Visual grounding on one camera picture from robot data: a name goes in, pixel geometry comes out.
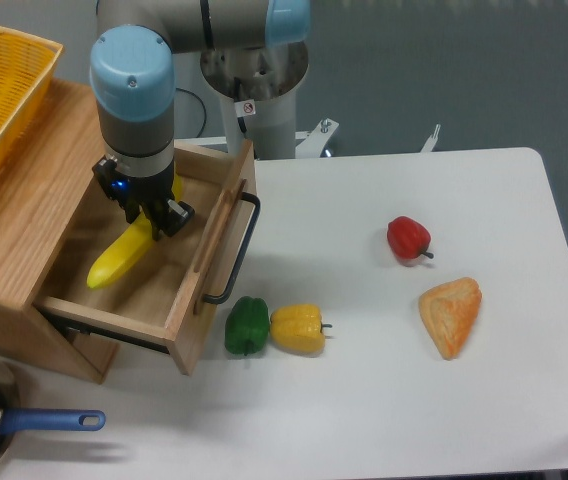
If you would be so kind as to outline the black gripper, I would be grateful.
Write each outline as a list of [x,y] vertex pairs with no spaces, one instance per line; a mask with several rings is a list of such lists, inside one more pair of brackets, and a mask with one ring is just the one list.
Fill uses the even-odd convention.
[[124,210],[127,223],[133,223],[142,209],[150,215],[152,238],[159,240],[161,235],[174,236],[195,216],[189,204],[175,200],[173,162],[149,177],[126,175],[116,166],[115,160],[102,157],[92,171],[106,197]]

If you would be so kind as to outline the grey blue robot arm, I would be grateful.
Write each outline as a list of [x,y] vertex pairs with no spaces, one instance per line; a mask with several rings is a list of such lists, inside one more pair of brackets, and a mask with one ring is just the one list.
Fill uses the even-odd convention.
[[176,73],[173,57],[218,59],[217,83],[248,131],[245,102],[259,105],[291,91],[290,51],[311,25],[308,1],[100,1],[90,54],[105,155],[93,172],[128,223],[145,215],[153,239],[173,236],[193,217],[177,199],[173,135]]

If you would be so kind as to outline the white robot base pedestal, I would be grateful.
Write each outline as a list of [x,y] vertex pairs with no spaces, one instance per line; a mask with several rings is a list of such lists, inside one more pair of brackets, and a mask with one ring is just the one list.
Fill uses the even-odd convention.
[[224,128],[224,146],[235,155],[245,140],[259,160],[320,158],[339,123],[323,118],[310,131],[297,130],[297,93],[309,71],[303,41],[275,47],[227,49],[200,55],[200,71],[215,94]]

